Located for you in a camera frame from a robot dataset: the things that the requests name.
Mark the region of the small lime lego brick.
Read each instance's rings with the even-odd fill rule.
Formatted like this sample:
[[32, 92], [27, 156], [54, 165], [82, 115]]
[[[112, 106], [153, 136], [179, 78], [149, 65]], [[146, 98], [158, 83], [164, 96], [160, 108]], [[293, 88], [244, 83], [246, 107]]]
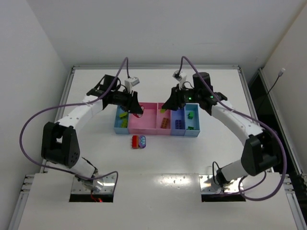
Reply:
[[120, 124], [120, 127], [121, 128], [127, 128], [128, 126], [128, 120], [127, 119], [123, 119], [121, 124]]

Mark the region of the dark green lego brick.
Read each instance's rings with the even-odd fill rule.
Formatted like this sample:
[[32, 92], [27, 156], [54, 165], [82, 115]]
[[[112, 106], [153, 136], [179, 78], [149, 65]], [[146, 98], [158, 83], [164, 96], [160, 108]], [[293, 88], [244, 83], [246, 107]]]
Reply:
[[188, 119], [193, 119], [194, 118], [194, 112], [193, 111], [189, 111], [188, 112]]

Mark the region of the orange lego brick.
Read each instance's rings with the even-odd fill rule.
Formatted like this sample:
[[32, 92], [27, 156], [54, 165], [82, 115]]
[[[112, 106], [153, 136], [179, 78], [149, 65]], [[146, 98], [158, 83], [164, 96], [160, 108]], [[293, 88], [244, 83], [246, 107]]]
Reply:
[[160, 128], [161, 129], [167, 129], [169, 125], [169, 118], [164, 117], [161, 121]]

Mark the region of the purple lego brick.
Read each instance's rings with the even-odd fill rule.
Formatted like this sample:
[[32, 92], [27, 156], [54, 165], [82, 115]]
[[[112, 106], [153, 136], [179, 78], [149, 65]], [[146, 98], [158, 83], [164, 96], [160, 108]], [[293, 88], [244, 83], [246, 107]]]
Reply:
[[179, 119], [175, 120], [175, 129], [184, 129], [182, 120]]

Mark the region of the red orange lego stack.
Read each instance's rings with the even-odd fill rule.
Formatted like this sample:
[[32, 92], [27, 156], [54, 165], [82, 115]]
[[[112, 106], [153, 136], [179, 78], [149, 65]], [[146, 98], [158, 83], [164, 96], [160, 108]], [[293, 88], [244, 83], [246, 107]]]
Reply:
[[132, 136], [131, 147], [132, 147], [132, 149], [138, 149], [139, 148], [139, 136], [138, 135]]

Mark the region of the purple paw print lego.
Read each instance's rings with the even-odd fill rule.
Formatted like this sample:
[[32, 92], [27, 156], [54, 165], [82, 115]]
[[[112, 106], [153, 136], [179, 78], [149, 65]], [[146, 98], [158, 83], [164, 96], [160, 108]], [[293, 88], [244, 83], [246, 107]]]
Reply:
[[143, 149], [146, 147], [146, 137], [144, 135], [139, 136], [139, 148]]

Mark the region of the red flower lego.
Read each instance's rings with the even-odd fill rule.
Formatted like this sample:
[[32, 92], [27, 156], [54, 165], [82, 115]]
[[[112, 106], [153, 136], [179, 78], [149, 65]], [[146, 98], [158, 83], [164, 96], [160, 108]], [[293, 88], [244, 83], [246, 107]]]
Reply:
[[141, 118], [143, 114], [133, 114], [136, 118]]

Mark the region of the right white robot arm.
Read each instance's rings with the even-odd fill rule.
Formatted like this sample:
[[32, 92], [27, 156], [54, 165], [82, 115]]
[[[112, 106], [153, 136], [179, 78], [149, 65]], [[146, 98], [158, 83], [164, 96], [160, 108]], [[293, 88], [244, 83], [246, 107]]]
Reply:
[[177, 70], [173, 77], [179, 83], [172, 87], [163, 109], [176, 111], [187, 103], [197, 103], [201, 109], [232, 131], [243, 145], [239, 160], [216, 171], [214, 179], [219, 186], [240, 177], [256, 176], [281, 162], [281, 150], [274, 136], [251, 120], [236, 114], [227, 97], [213, 91], [209, 73], [193, 74], [192, 88], [184, 86], [187, 77], [185, 73]]

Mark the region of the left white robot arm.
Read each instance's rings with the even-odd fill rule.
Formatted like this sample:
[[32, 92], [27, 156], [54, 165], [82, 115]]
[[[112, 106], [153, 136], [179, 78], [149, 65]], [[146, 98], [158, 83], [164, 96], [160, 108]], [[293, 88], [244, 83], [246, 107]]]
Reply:
[[68, 115], [43, 128], [41, 156], [43, 159], [59, 164], [70, 170], [80, 180], [91, 183], [97, 168], [87, 159], [81, 157], [77, 134], [96, 114], [109, 104], [121, 107], [129, 114], [141, 115], [143, 109], [138, 102], [138, 93], [132, 88], [139, 84], [137, 77], [128, 78], [124, 82], [124, 90], [120, 91], [118, 78], [105, 75]]

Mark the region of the dark blue bin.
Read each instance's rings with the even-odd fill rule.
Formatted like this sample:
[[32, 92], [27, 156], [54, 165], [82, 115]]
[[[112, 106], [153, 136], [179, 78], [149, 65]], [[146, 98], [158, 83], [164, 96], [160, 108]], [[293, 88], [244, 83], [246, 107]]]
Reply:
[[[184, 129], [175, 129], [175, 120], [182, 120]], [[186, 132], [185, 124], [185, 111], [184, 109], [178, 109], [177, 111], [171, 111], [171, 135], [172, 136], [184, 136]]]

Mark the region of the large pink bin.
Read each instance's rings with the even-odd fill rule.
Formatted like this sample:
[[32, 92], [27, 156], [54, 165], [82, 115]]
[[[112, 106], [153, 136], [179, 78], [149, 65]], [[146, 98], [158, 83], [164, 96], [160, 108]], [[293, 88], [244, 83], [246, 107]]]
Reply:
[[134, 135], [156, 135], [157, 134], [157, 103], [141, 102], [144, 107], [143, 115], [138, 118], [134, 115], [129, 116], [128, 131]]

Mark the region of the left light blue bin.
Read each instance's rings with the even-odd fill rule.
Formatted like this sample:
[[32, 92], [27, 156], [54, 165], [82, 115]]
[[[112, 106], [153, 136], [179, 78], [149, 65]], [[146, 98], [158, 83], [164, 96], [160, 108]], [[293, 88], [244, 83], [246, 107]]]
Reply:
[[120, 106], [116, 109], [114, 131], [116, 134], [128, 135], [129, 113], [122, 110]]

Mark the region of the light blue bin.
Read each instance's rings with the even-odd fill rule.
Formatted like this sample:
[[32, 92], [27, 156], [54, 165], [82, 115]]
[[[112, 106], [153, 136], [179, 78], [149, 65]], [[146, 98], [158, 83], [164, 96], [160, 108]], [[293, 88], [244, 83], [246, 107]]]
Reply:
[[128, 135], [129, 113], [122, 110], [120, 106], [116, 109], [114, 131], [116, 134]]
[[[194, 118], [188, 119], [188, 112], [194, 112]], [[199, 121], [199, 106], [197, 104], [188, 103], [185, 106], [185, 124], [186, 124], [186, 137], [197, 137], [200, 133]], [[194, 127], [194, 130], [187, 130], [188, 126]]]

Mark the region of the right light blue bin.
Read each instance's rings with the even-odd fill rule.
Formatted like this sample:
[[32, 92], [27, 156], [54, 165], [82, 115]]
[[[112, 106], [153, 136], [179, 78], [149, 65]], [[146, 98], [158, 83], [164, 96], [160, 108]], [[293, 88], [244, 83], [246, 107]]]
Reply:
[[[194, 112], [194, 118], [188, 119], [188, 112]], [[188, 103], [185, 106], [185, 124], [186, 124], [186, 137], [197, 137], [200, 133], [199, 121], [199, 106], [197, 104]], [[188, 126], [194, 127], [194, 130], [187, 130]]]

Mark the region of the small pink bin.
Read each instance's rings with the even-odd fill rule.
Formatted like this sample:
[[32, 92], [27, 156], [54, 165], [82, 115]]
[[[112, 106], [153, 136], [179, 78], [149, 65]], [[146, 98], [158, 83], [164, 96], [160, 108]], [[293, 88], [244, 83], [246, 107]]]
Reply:
[[[164, 136], [170, 136], [171, 134], [171, 112], [170, 110], [167, 110], [165, 113], [161, 113], [160, 110], [162, 109], [162, 105], [163, 103], [158, 103], [158, 107], [157, 107], [157, 118], [156, 118], [157, 134], [164, 135]], [[160, 128], [161, 121], [164, 117], [169, 118], [169, 125], [167, 129]]]

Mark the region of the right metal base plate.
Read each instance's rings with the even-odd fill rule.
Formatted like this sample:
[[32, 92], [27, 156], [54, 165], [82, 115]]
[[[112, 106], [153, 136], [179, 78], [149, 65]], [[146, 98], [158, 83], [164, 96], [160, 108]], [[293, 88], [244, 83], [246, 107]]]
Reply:
[[200, 174], [199, 182], [202, 195], [226, 195], [232, 193], [238, 193], [238, 186], [240, 177], [232, 180], [229, 184], [226, 184], [221, 188], [218, 184], [213, 181], [212, 174]]

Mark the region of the metal base plate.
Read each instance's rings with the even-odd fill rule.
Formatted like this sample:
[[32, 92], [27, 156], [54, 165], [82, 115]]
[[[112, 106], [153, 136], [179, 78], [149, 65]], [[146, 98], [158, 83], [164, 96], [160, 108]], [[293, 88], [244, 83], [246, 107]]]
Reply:
[[89, 195], [91, 192], [93, 192], [94, 195], [111, 194], [115, 190], [116, 182], [117, 175], [115, 173], [93, 181], [74, 178], [71, 194]]
[[199, 182], [202, 195], [226, 195], [232, 193], [238, 193], [238, 186], [240, 177], [232, 180], [229, 184], [226, 184], [221, 188], [218, 184], [213, 181], [212, 174], [200, 174]]

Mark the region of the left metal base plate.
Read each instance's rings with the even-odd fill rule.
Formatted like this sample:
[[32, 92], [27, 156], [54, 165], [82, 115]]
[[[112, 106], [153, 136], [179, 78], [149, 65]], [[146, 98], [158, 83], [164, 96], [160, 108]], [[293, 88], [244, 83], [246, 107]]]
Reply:
[[115, 190], [116, 182], [117, 175], [115, 173], [93, 181], [74, 178], [71, 194], [89, 195], [91, 192], [93, 192], [94, 195], [111, 194]]

